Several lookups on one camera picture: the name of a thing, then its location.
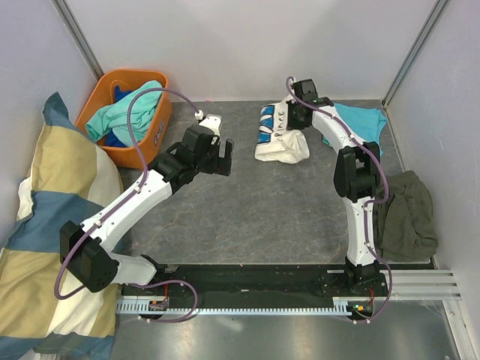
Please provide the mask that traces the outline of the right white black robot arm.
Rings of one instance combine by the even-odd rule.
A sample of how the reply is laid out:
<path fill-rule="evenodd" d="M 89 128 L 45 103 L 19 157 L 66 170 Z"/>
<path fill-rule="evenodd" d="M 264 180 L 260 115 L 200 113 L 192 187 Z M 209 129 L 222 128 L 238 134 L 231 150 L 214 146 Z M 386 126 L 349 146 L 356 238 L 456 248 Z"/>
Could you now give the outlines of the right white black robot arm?
<path fill-rule="evenodd" d="M 334 103 L 317 94 L 312 79 L 296 81 L 289 76 L 286 88 L 292 97 L 287 101 L 288 128 L 318 130 L 337 154 L 333 182 L 345 205 L 349 239 L 343 285 L 348 293 L 361 295 L 372 281 L 380 280 L 373 216 L 377 188 L 386 185 L 380 147 L 357 135 Z"/>

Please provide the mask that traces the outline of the aluminium corner post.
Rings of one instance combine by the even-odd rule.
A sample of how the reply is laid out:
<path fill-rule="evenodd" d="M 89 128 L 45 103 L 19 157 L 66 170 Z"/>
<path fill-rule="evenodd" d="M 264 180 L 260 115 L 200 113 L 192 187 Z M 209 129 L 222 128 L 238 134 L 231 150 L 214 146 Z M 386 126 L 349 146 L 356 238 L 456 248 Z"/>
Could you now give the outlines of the aluminium corner post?
<path fill-rule="evenodd" d="M 428 42 L 429 37 L 433 34 L 437 23 L 440 21 L 441 17 L 443 16 L 446 8 L 449 6 L 450 3 L 451 2 L 449 0 L 436 0 L 433 3 L 433 7 L 427 15 L 426 20 L 421 26 L 418 34 L 415 37 L 415 40 L 413 41 L 408 53 L 406 54 L 406 57 L 402 61 L 400 68 L 398 69 L 391 85 L 388 87 L 388 90 L 381 101 L 382 108 L 384 110 L 387 110 L 389 104 L 393 101 L 395 95 L 402 86 L 408 73 L 413 68 L 416 59 L 419 57 L 421 51 Z"/>
<path fill-rule="evenodd" d="M 58 15 L 61 17 L 65 27 L 69 31 L 70 36 L 73 38 L 86 64 L 94 74 L 95 78 L 99 80 L 104 75 L 103 68 L 101 67 L 95 52 L 81 29 L 81 26 L 74 16 L 74 12 L 71 10 L 68 2 L 65 0 L 52 0 L 51 2 L 57 10 Z"/>

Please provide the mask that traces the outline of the dark blue t shirt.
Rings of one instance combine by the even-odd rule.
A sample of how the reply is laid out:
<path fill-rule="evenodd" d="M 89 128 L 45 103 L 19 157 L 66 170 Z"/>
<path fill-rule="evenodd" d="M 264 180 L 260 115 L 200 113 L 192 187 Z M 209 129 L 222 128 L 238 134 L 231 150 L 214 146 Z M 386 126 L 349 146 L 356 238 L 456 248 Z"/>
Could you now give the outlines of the dark blue t shirt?
<path fill-rule="evenodd" d="M 131 90 L 121 90 L 119 85 L 116 85 L 113 89 L 113 102 L 117 103 L 123 98 L 127 97 L 131 93 Z"/>

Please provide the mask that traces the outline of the white t shirt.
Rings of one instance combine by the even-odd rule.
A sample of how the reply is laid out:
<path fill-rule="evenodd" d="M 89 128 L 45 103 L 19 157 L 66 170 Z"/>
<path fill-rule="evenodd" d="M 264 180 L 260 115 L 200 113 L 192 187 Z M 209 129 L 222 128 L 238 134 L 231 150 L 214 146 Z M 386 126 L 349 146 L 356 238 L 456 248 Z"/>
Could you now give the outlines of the white t shirt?
<path fill-rule="evenodd" d="M 288 95 L 282 101 L 270 103 L 260 110 L 259 132 L 254 157 L 258 161 L 278 161 L 297 164 L 310 157 L 305 135 L 300 130 L 289 130 Z"/>

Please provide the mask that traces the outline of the orange plastic basket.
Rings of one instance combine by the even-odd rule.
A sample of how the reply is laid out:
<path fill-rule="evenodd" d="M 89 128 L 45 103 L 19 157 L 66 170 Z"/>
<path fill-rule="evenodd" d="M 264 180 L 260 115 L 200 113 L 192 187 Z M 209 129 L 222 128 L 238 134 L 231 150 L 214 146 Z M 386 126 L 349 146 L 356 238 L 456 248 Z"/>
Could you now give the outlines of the orange plastic basket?
<path fill-rule="evenodd" d="M 121 92 L 135 91 L 144 83 L 156 80 L 161 87 L 167 87 L 169 80 L 166 75 L 156 70 L 117 69 L 103 75 L 95 86 L 89 99 L 82 109 L 75 126 L 84 134 L 86 124 L 101 108 L 115 103 L 115 89 Z M 157 155 L 172 115 L 173 106 L 168 94 L 162 94 L 159 104 L 153 113 L 153 119 L 139 147 L 146 161 L 150 162 Z M 143 167 L 137 150 L 134 147 L 112 147 L 105 144 L 105 137 L 97 140 L 97 144 L 109 155 L 115 165 L 131 169 Z"/>

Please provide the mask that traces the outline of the aluminium extrusion rails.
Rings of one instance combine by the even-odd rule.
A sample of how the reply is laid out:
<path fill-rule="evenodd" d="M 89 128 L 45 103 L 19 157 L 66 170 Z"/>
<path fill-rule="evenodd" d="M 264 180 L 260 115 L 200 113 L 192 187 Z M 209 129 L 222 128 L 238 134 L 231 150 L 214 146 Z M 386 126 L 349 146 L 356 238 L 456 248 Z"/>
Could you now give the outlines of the aluminium extrusion rails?
<path fill-rule="evenodd" d="M 450 270 L 393 270 L 391 274 L 391 300 L 461 300 L 456 278 Z"/>

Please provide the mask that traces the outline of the left aluminium corner post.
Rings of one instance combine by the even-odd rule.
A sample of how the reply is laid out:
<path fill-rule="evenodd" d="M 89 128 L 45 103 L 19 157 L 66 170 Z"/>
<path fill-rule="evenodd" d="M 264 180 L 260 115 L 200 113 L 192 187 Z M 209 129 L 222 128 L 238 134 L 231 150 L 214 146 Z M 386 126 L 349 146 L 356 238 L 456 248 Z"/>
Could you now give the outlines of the left aluminium corner post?
<path fill-rule="evenodd" d="M 57 10 L 58 15 L 61 17 L 65 27 L 69 31 L 70 36 L 73 38 L 86 64 L 94 74 L 95 78 L 99 80 L 104 75 L 103 68 L 101 67 L 95 52 L 81 29 L 81 26 L 74 16 L 74 12 L 71 10 L 68 2 L 65 0 L 52 0 L 51 2 Z"/>

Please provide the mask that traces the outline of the right aluminium corner post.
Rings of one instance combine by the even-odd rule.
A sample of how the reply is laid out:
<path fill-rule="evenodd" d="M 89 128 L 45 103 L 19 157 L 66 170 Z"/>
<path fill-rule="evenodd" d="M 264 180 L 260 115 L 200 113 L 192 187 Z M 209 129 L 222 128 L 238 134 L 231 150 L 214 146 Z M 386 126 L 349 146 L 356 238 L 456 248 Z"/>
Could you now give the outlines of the right aluminium corner post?
<path fill-rule="evenodd" d="M 443 16 L 446 8 L 449 6 L 450 3 L 451 2 L 449 0 L 436 0 L 433 3 L 433 7 L 427 15 L 426 20 L 421 26 L 418 34 L 415 37 L 415 40 L 413 41 L 408 53 L 406 54 L 406 57 L 402 61 L 400 68 L 398 69 L 391 85 L 388 87 L 388 90 L 381 101 L 382 108 L 384 110 L 387 110 L 389 104 L 393 101 L 395 95 L 402 86 L 408 73 L 413 68 L 416 59 L 419 57 L 421 51 L 428 42 L 429 37 L 433 34 L 437 23 L 440 21 L 441 17 Z"/>

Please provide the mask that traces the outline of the folded turquoise t shirt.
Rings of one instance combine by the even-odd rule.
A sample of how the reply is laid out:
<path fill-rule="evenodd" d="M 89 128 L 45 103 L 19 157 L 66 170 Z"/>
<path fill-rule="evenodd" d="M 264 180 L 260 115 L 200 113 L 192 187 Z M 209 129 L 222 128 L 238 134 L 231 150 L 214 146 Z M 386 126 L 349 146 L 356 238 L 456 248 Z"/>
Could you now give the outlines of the folded turquoise t shirt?
<path fill-rule="evenodd" d="M 361 107 L 334 104 L 337 117 L 349 126 L 352 132 L 367 142 L 376 142 L 380 145 L 380 135 L 387 124 L 387 119 L 379 109 L 365 109 Z"/>

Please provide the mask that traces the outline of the mint green t shirt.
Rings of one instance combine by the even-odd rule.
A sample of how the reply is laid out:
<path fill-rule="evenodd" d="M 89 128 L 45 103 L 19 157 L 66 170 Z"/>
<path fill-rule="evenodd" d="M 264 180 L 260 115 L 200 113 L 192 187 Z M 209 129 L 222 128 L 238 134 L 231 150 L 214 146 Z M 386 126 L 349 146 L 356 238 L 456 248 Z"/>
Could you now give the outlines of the mint green t shirt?
<path fill-rule="evenodd" d="M 133 146 L 128 131 L 128 107 L 140 92 L 160 87 L 161 84 L 156 80 L 145 82 L 140 88 L 132 91 L 119 102 L 100 108 L 85 125 L 89 138 L 97 142 L 105 136 L 113 134 L 122 144 L 122 147 Z M 130 123 L 137 142 L 143 140 L 148 133 L 162 94 L 162 91 L 150 91 L 142 95 L 133 105 Z"/>

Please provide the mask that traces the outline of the olive green t shirt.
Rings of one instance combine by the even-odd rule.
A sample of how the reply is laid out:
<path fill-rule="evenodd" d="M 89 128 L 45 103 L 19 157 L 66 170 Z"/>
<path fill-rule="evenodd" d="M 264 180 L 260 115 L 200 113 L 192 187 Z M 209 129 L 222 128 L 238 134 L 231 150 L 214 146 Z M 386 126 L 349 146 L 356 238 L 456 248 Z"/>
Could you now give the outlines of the olive green t shirt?
<path fill-rule="evenodd" d="M 439 246 L 431 193 L 411 170 L 391 175 L 387 181 L 388 200 L 373 210 L 376 251 L 397 263 L 424 262 Z"/>

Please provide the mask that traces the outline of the blue beige checkered pillow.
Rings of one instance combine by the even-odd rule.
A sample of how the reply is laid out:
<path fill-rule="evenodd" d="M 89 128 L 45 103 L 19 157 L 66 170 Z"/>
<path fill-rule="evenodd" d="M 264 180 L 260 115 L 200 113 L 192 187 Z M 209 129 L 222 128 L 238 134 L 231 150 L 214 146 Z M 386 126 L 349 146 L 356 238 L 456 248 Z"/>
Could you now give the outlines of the blue beige checkered pillow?
<path fill-rule="evenodd" d="M 116 285 L 97 293 L 59 277 L 60 229 L 95 215 L 123 191 L 116 165 L 79 131 L 58 93 L 19 184 L 16 226 L 1 250 L 1 357 L 28 352 L 108 359 L 116 327 Z"/>

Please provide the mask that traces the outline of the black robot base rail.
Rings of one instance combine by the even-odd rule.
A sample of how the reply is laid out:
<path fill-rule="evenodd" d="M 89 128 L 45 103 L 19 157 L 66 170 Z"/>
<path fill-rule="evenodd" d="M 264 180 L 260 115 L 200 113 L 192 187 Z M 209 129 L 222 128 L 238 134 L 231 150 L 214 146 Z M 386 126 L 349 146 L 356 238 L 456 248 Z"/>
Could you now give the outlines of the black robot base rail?
<path fill-rule="evenodd" d="M 380 298 L 391 287 L 380 270 L 380 280 L 350 286 L 345 265 L 163 265 L 154 282 L 167 286 L 139 289 L 123 286 L 123 296 L 166 296 L 174 305 L 282 307 L 327 306 L 333 298 Z"/>

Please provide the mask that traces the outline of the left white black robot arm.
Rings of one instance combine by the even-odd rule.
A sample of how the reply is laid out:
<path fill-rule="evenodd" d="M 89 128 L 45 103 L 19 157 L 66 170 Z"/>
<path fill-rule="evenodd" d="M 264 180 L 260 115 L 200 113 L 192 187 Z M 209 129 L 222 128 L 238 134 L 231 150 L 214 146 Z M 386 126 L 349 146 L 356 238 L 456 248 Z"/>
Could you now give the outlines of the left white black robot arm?
<path fill-rule="evenodd" d="M 110 284 L 138 284 L 149 295 L 164 288 L 164 276 L 147 256 L 114 251 L 123 235 L 156 205 L 167 200 L 199 173 L 228 176 L 233 141 L 220 155 L 221 118 L 209 115 L 191 125 L 181 142 L 159 154 L 121 196 L 80 224 L 66 222 L 60 230 L 60 260 L 93 293 Z"/>

